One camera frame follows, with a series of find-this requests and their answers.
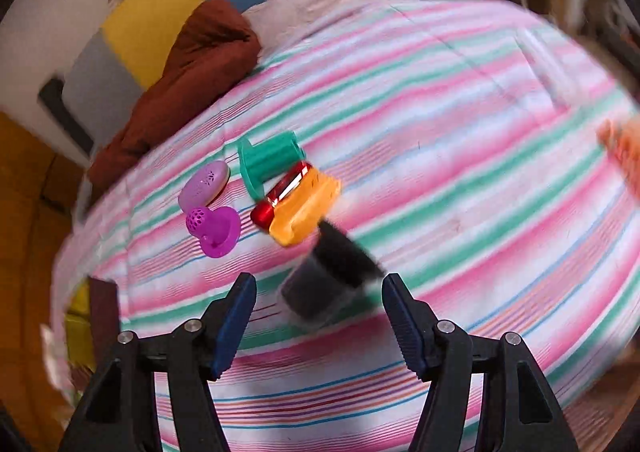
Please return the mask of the black rolled mat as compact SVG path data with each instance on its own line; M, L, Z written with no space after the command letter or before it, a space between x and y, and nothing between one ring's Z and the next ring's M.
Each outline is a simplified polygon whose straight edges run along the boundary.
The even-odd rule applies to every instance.
M63 100L64 80L57 74L44 82L38 92L38 100L58 126L67 134L77 148L87 157L94 147L93 138L78 123L76 117Z

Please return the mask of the lilac oval soap box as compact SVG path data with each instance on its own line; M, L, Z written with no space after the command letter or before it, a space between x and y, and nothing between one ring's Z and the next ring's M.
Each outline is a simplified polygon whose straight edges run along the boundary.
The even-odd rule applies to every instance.
M224 160L214 160L204 165L186 181L179 196L178 205L184 213L211 204L224 190L230 178L230 168Z

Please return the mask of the teal flanged cylinder toy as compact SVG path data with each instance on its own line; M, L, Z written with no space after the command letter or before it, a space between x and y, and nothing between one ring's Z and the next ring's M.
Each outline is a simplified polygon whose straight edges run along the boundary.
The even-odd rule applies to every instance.
M248 195L254 201L265 197L264 183L283 175L306 158L293 131L281 132L257 144L246 135L239 139L240 172Z

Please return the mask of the grey yellow blue headboard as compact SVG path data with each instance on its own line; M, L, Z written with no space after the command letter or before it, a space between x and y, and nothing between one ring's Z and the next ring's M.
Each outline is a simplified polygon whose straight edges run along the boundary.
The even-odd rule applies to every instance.
M132 106L162 75L180 29L205 0L123 0L64 74L67 128L91 154L125 126ZM229 0L239 12L265 0Z

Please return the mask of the dark red quilted blanket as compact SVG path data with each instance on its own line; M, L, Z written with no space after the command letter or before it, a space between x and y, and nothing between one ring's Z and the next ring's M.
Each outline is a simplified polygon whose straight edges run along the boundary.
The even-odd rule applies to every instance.
M260 43L229 0L206 0L182 26L162 77L139 98L126 126L94 158L87 177L103 194L151 149L248 76Z

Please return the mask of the yellow orange ribbed toy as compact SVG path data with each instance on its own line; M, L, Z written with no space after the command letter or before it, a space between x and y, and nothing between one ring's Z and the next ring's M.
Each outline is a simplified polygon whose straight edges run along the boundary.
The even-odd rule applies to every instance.
M303 242L329 213L341 189L340 180L310 169L295 189L274 207L270 236L283 247Z

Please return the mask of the gold metal tray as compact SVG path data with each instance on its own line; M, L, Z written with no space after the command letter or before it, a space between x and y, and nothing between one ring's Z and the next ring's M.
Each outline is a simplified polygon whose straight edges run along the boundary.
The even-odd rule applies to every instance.
M64 331L68 364L94 372L120 332L117 285L85 277L65 307Z

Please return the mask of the red cylinder toy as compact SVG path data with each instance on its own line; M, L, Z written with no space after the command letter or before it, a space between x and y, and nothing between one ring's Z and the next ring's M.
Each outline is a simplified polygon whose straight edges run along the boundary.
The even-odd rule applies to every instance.
M271 190L265 197L257 202L250 213L250 219L258 229L264 232L269 231L274 219L274 209L299 186L303 177L311 168L312 164L308 163L308 161L297 161L297 163L285 172L285 175L271 187Z

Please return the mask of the magenta perforated dome toy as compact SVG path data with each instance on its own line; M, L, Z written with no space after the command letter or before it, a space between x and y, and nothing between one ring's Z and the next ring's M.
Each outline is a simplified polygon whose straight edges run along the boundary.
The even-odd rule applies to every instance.
M186 215L186 229L198 239L207 257L221 258L228 255L239 240L240 215L228 206L193 208Z

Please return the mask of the black clear disc spindle case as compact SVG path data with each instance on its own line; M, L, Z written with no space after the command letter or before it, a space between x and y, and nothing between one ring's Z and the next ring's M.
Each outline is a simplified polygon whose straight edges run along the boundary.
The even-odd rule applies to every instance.
M378 263L332 223L322 220L306 258L286 277L278 298L297 326L320 327L358 297L363 287L382 279Z

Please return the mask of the orange red block toy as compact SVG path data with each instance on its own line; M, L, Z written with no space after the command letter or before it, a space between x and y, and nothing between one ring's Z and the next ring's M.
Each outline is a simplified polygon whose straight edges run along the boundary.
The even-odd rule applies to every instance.
M634 116L623 121L605 120L597 131L601 145L622 169L629 190L639 196L640 123Z

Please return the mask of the striped pink green bedspread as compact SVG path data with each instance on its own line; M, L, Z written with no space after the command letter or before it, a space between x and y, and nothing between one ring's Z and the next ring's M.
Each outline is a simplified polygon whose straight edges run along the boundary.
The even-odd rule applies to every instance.
M597 140L634 112L579 43L500 0L378 1L333 12L150 152L65 242L51 326L88 276L118 287L140 336L199 316L241 272L255 310L213 384L235 451L404 450L427 388L402 360L371 283L331 319L297 325L278 302L308 245L244 221L212 259L178 195L196 168L238 167L242 140L296 134L342 184L330 221L411 293L471 334L521 334L562 404L639 327L639 206Z

